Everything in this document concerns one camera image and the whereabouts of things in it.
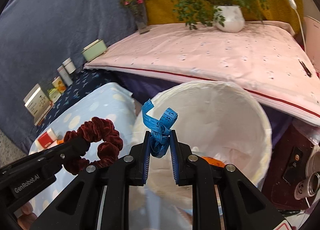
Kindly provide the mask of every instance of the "blue polka dot pillow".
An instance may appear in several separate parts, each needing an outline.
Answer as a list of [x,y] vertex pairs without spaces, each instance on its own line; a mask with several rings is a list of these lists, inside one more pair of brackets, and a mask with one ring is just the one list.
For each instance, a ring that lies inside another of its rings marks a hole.
[[[130,151],[130,142],[133,124],[136,119],[134,99],[132,93],[122,88],[117,83],[108,83],[94,90],[81,99],[78,103],[66,110],[49,127],[58,139],[63,139],[65,133],[77,130],[85,121],[96,116],[113,121],[116,130],[119,131],[124,147],[119,157],[127,155]],[[97,147],[100,142],[92,143],[89,151],[84,156],[90,161],[98,160]],[[29,154],[39,151],[35,143],[31,146]],[[52,200],[75,178],[64,168],[56,174],[57,180],[48,188],[34,197],[30,203],[34,213],[39,216]]]

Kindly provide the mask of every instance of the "power cord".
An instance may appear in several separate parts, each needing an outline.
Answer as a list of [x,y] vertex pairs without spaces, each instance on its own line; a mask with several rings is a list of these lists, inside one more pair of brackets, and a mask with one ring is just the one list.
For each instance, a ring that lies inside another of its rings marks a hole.
[[307,50],[307,47],[306,47],[306,41],[305,41],[305,38],[304,38],[304,33],[303,33],[303,29],[302,29],[302,23],[301,23],[301,19],[300,19],[300,16],[299,16],[299,13],[297,11],[297,4],[294,0],[288,0],[289,4],[290,4],[290,7],[295,11],[295,13],[297,14],[298,16],[298,19],[299,19],[299,24],[300,24],[300,29],[301,29],[301,34],[302,34],[302,40],[303,40],[303,45],[304,45],[304,51],[306,52]]

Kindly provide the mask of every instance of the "blue measuring tape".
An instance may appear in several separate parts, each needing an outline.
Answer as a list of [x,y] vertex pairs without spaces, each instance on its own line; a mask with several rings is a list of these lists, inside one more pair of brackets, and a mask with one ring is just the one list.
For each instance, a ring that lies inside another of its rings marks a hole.
[[149,99],[141,108],[142,119],[144,125],[151,130],[151,155],[157,158],[161,158],[166,154],[168,150],[169,135],[171,131],[170,128],[177,120],[178,114],[171,108],[168,108],[167,110],[165,110],[160,120],[157,120],[156,118],[147,115],[147,112],[149,112],[152,108],[154,108],[154,105]]

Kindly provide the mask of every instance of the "human hand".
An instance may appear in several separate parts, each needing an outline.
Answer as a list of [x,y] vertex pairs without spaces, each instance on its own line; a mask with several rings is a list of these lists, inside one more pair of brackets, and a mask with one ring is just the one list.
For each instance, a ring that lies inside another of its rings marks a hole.
[[36,214],[33,213],[33,207],[29,202],[20,208],[22,215],[18,217],[18,225],[23,230],[29,230],[32,223],[37,219]]

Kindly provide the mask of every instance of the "floor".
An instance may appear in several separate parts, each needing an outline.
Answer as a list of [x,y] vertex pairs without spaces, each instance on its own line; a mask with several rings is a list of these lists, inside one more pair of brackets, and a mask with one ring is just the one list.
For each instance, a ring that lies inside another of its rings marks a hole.
[[0,167],[25,156],[26,155],[0,131]]

